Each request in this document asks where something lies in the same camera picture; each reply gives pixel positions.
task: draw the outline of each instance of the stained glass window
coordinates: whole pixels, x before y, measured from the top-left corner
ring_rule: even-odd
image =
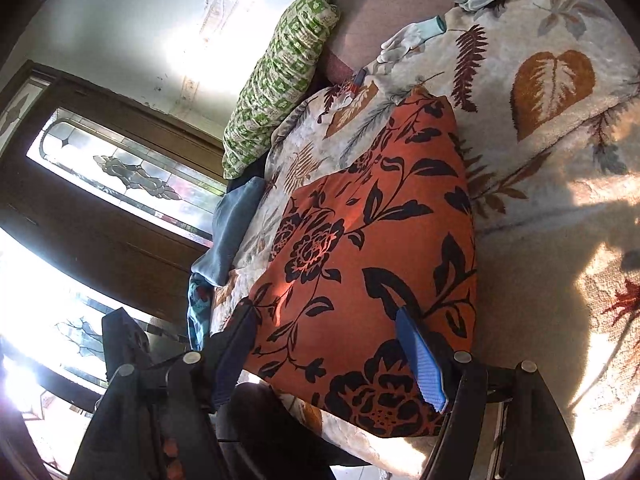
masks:
[[[153,349],[184,351],[183,330],[76,282],[0,229],[0,332],[23,354],[102,394],[102,316],[121,307]]]
[[[27,156],[130,213],[211,247],[212,215],[226,186],[64,108]]]
[[[4,150],[22,118],[30,110],[42,91],[49,85],[43,79],[31,76],[22,85],[8,107],[0,114],[0,153]]]

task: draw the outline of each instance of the white glove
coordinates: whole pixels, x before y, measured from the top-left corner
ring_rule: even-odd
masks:
[[[447,24],[440,16],[435,16],[420,23],[410,23],[380,45],[381,51],[378,56],[378,63],[398,61],[412,48],[446,31]]]

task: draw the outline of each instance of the bed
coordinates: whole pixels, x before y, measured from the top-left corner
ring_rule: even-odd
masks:
[[[630,456],[640,430],[640,55],[603,0],[497,0],[446,15],[448,31],[370,63],[354,100],[323,89],[276,129],[267,191],[216,291],[211,331],[266,270],[293,191],[359,157],[421,84],[456,113],[476,228],[474,354],[538,364],[585,476]],[[326,440],[419,478],[436,437],[382,439],[283,392]],[[473,478],[485,478],[488,407]]]

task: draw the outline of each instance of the orange floral cushion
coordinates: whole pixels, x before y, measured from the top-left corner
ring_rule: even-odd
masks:
[[[449,102],[422,88],[351,167],[289,200],[271,263],[243,302],[258,312],[245,368],[377,436],[437,434],[396,340],[415,305],[469,350],[476,259],[465,168]]]

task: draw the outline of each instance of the blue towel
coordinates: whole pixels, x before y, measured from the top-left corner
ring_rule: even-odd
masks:
[[[244,186],[223,196],[213,213],[213,247],[191,266],[191,272],[203,276],[213,286],[224,286],[229,270],[254,218],[266,183],[254,176]]]
[[[192,350],[202,350],[204,339],[209,333],[211,303],[215,291],[211,284],[201,275],[194,273],[189,279],[187,298],[187,333]]]
[[[214,286],[224,286],[229,270],[254,218],[266,183],[254,176],[244,186],[228,192],[213,213],[213,247],[191,266],[187,294],[187,328],[193,350],[202,350],[209,333]]]

